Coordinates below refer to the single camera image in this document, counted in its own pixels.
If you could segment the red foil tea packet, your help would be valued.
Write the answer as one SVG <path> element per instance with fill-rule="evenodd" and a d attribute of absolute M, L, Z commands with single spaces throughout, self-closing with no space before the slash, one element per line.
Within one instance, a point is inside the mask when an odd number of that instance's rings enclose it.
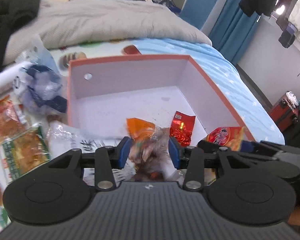
<path fill-rule="evenodd" d="M 170 137 L 174 137 L 183 147 L 190 146 L 195 116 L 176 111 L 170 126 Z"/>

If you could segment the red spicy strip snack packet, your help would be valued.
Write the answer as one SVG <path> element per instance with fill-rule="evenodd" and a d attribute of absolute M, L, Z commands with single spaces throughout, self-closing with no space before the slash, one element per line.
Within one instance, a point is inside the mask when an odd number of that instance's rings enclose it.
<path fill-rule="evenodd" d="M 210 132 L 204 140 L 210 143 L 239 151 L 243 141 L 245 127 L 218 127 Z"/>

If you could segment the orange clear snack bag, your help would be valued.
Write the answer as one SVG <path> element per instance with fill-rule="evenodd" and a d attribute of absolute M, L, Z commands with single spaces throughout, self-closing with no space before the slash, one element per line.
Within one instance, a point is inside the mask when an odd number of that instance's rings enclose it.
<path fill-rule="evenodd" d="M 126 119 L 133 140 L 128 159 L 134 164 L 132 181 L 165 181 L 171 164 L 168 154 L 170 129 L 138 118 Z"/>

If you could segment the small silver packet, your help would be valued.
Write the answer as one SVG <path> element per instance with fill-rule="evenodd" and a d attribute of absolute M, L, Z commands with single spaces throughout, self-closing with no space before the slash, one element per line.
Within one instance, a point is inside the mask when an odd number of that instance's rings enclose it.
<path fill-rule="evenodd" d="M 95 152 L 96 149 L 104 146 L 117 146 L 121 140 L 122 138 L 91 134 L 59 121 L 51 122 L 46 134 L 49 152 L 53 158 L 73 148 L 81 149 L 82 153 Z"/>

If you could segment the green bordered tofu snack packet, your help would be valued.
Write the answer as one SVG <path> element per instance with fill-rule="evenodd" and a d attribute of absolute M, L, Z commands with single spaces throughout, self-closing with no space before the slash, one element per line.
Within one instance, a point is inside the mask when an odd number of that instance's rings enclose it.
<path fill-rule="evenodd" d="M 0 160 L 8 184 L 50 161 L 51 155 L 42 125 L 36 124 L 4 140 L 0 144 Z"/>

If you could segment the large clear spicy snack packet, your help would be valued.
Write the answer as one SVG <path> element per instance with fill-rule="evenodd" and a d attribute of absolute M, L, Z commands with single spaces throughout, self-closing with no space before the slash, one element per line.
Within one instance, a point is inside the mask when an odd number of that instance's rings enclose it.
<path fill-rule="evenodd" d="M 0 143 L 24 132 L 29 127 L 23 108 L 10 95 L 0 99 Z"/>

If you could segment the red suitcase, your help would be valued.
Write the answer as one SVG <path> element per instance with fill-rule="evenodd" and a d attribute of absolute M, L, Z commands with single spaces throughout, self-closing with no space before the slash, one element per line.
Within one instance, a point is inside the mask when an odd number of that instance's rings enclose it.
<path fill-rule="evenodd" d="M 271 108 L 269 115 L 281 132 L 296 124 L 299 117 L 299 102 L 296 96 L 287 91 Z"/>

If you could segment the pink cardboard box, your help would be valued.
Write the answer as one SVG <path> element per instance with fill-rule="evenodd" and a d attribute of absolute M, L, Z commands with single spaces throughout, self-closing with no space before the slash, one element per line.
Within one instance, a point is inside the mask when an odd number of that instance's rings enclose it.
<path fill-rule="evenodd" d="M 175 112 L 195 117 L 195 145 L 218 127 L 245 127 L 234 106 L 189 55 L 126 55 L 73 61 L 68 124 L 102 137 L 127 135 L 126 120 L 169 127 Z"/>

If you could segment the clear blue plastic bag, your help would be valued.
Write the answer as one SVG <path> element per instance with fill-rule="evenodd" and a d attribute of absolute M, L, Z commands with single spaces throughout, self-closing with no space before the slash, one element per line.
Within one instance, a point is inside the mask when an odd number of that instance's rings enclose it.
<path fill-rule="evenodd" d="M 67 100 L 62 96 L 61 75 L 38 35 L 15 62 L 18 71 L 13 80 L 13 91 L 23 106 L 41 115 L 66 113 Z"/>

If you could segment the fruit print tablecloth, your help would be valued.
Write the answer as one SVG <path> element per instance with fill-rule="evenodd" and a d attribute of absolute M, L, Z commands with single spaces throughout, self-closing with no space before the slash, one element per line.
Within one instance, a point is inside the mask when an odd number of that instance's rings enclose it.
<path fill-rule="evenodd" d="M 18 175 L 18 171 L 10 171 L 11 166 L 16 166 L 16 160 L 6 159 L 13 156 L 14 138 L 21 136 L 23 139 L 33 140 L 30 151 L 38 150 L 39 156 L 46 160 L 51 160 L 71 148 L 81 148 L 84 153 L 89 153 L 99 147 L 116 146 L 123 138 L 121 135 L 104 137 L 82 129 L 71 128 L 66 124 L 66 117 L 58 112 L 48 115 L 28 111 L 13 92 L 19 83 L 21 72 L 31 64 L 43 64 L 56 67 L 60 80 L 66 82 L 71 59 L 122 55 L 128 45 L 126 41 L 93 42 L 50 51 L 41 49 L 36 52 L 30 49 L 23 53 L 18 63 L 6 67 L 0 73 L 0 100 L 10 104 L 14 109 L 11 117 L 4 112 L 0 113 L 5 121 L 13 122 L 10 131 L 6 134 L 0 132 L 0 232 L 11 222 L 2 205 L 2 194 L 7 185 Z"/>

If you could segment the white cylindrical tube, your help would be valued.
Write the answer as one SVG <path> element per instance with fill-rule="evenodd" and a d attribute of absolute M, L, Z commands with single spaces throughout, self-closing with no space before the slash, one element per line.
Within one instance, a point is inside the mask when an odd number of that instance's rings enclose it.
<path fill-rule="evenodd" d="M 0 96 L 12 89 L 13 80 L 23 70 L 31 66 L 31 62 L 14 63 L 0 72 Z"/>

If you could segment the blue curtain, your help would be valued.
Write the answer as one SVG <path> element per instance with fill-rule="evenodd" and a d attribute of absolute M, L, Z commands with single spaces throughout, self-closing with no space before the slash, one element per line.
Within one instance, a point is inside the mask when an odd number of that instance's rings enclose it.
<path fill-rule="evenodd" d="M 226 0 L 209 39 L 212 45 L 234 66 L 249 47 L 258 27 L 257 13 L 248 17 L 239 7 L 240 0 Z"/>

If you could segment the grey duvet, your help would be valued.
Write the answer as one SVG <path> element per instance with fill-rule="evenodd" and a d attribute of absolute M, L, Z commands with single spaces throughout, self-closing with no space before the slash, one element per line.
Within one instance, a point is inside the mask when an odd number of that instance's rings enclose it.
<path fill-rule="evenodd" d="M 33 21 L 10 36 L 3 64 L 12 63 L 37 35 L 47 49 L 146 37 L 212 43 L 201 30 L 159 4 L 131 0 L 72 0 L 41 6 Z"/>

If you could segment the blue chair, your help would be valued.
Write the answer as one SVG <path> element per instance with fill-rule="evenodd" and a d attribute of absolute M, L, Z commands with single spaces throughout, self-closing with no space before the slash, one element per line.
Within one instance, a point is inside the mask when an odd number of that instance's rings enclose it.
<path fill-rule="evenodd" d="M 202 30 L 210 12 L 218 0 L 186 0 L 179 17 Z"/>

